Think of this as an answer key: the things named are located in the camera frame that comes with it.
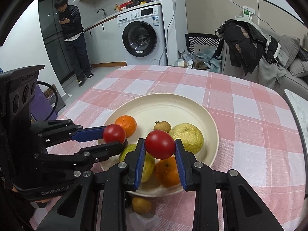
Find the pillow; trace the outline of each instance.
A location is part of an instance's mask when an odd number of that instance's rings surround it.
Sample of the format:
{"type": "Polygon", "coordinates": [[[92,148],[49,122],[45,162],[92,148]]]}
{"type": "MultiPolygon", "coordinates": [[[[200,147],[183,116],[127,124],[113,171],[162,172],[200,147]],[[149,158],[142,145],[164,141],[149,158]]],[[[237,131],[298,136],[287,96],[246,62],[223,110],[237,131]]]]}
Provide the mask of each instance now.
{"type": "Polygon", "coordinates": [[[308,84],[308,76],[303,77],[303,80],[308,84]]]}
{"type": "Polygon", "coordinates": [[[281,50],[288,56],[288,60],[285,64],[285,68],[287,69],[294,61],[299,51],[299,38],[284,35],[278,42],[281,45],[281,50]]]}
{"type": "Polygon", "coordinates": [[[305,49],[308,49],[308,32],[304,36],[304,44],[303,44],[305,49]]]}
{"type": "Polygon", "coordinates": [[[308,75],[308,61],[302,61],[296,58],[289,67],[291,75],[295,77],[304,77],[308,75]]]}

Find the small brown fruit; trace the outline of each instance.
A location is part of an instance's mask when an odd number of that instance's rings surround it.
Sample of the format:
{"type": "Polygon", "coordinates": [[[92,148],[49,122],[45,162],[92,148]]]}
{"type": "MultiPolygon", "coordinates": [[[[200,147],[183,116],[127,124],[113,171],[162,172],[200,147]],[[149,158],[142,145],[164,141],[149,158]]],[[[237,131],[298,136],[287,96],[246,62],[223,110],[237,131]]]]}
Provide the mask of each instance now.
{"type": "Polygon", "coordinates": [[[167,133],[169,133],[169,131],[171,130],[171,126],[169,124],[169,122],[155,122],[155,126],[153,128],[153,130],[162,130],[162,131],[165,131],[167,133]]]}
{"type": "Polygon", "coordinates": [[[141,197],[134,197],[132,200],[133,210],[140,215],[149,213],[152,207],[152,203],[141,197]]]}

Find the kitchen sink faucet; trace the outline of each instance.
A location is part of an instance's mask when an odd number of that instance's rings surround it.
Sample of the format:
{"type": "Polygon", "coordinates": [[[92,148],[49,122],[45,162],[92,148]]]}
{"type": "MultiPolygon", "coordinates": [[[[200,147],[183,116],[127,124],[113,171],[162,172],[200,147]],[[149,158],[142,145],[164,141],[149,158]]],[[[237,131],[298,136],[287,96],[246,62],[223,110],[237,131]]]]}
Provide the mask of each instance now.
{"type": "Polygon", "coordinates": [[[106,16],[106,11],[105,11],[103,8],[100,8],[100,9],[97,11],[97,13],[98,13],[100,10],[104,11],[104,16],[105,16],[105,18],[106,18],[106,17],[107,17],[107,16],[106,16]]]}

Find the red tomato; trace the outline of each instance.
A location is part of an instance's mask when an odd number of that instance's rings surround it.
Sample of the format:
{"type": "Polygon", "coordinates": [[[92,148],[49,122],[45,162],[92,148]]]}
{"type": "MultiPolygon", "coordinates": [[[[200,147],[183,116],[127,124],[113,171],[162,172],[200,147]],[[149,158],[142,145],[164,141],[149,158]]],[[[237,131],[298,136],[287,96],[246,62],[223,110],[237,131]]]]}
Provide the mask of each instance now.
{"type": "Polygon", "coordinates": [[[116,124],[110,124],[104,129],[103,139],[105,143],[116,141],[124,143],[126,139],[126,133],[121,126],[116,124]]]}
{"type": "Polygon", "coordinates": [[[165,160],[175,152],[173,138],[162,130],[153,130],[144,141],[145,150],[156,159],[165,160]]]}

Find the white label sticker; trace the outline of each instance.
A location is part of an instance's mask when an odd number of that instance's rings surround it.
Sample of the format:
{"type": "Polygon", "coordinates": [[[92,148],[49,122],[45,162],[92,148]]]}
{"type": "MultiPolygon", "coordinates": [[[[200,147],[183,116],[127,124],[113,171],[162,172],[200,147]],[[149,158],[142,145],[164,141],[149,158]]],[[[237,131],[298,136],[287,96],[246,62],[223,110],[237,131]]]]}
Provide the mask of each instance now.
{"type": "Polygon", "coordinates": [[[159,26],[159,18],[153,17],[153,26],[159,26]]]}

